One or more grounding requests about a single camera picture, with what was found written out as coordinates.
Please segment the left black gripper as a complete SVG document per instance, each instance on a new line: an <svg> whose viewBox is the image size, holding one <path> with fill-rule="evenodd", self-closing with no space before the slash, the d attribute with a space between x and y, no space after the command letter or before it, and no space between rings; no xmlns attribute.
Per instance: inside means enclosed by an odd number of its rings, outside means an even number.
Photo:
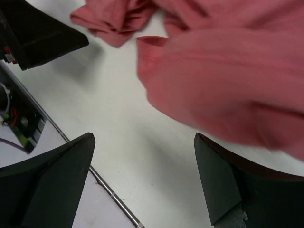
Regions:
<svg viewBox="0 0 304 228"><path fill-rule="evenodd" d="M88 46L87 36L24 0L0 2L0 58L25 71Z"/></svg>

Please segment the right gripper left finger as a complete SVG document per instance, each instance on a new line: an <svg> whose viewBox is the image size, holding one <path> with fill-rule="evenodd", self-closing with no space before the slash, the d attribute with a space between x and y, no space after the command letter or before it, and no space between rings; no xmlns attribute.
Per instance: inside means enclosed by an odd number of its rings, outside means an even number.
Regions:
<svg viewBox="0 0 304 228"><path fill-rule="evenodd" d="M70 228L95 148L92 133L0 170L2 228Z"/></svg>

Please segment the red t-shirt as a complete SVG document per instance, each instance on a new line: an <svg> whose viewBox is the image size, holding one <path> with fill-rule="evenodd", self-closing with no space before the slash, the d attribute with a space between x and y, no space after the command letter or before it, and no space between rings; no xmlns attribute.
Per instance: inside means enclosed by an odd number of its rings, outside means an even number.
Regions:
<svg viewBox="0 0 304 228"><path fill-rule="evenodd" d="M156 12L167 37L141 36L149 103L222 140L304 158L301 0L88 0L70 15L121 47Z"/></svg>

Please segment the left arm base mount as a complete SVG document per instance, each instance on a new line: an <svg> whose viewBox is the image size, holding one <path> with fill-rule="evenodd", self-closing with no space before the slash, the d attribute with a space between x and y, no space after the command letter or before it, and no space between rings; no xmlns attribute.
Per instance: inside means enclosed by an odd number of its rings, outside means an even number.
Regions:
<svg viewBox="0 0 304 228"><path fill-rule="evenodd" d="M0 125L16 136L20 150L26 154L37 146L45 121L29 98L16 86L0 84Z"/></svg>

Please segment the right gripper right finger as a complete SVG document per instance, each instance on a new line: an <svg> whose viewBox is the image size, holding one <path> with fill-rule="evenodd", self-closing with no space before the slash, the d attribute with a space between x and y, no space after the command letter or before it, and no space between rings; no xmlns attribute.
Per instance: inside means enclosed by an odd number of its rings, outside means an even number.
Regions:
<svg viewBox="0 0 304 228"><path fill-rule="evenodd" d="M200 133L194 148L212 226L303 227L303 177L259 165Z"/></svg>

